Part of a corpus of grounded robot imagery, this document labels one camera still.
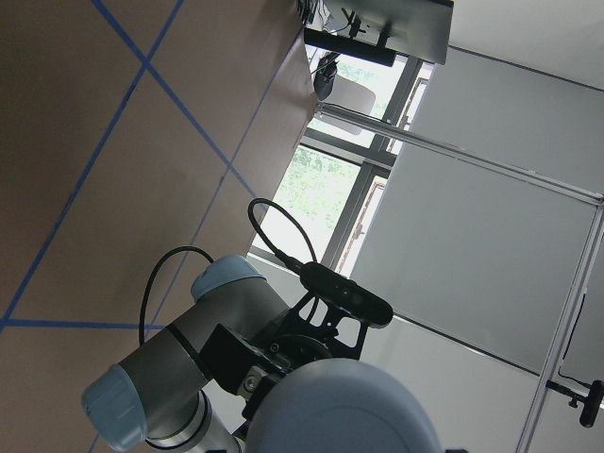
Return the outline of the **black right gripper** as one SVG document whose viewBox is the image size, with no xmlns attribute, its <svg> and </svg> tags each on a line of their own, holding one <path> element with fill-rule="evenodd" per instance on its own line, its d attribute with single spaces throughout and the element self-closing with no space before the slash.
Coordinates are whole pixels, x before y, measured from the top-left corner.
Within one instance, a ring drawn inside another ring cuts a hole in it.
<svg viewBox="0 0 604 453">
<path fill-rule="evenodd" d="M 297 368 L 333 353 L 333 322 L 314 325 L 290 310 L 249 340 L 224 325 L 217 326 L 200 352 L 210 376 L 226 392 L 245 400 L 242 416 L 251 420 L 263 399 Z"/>
</svg>

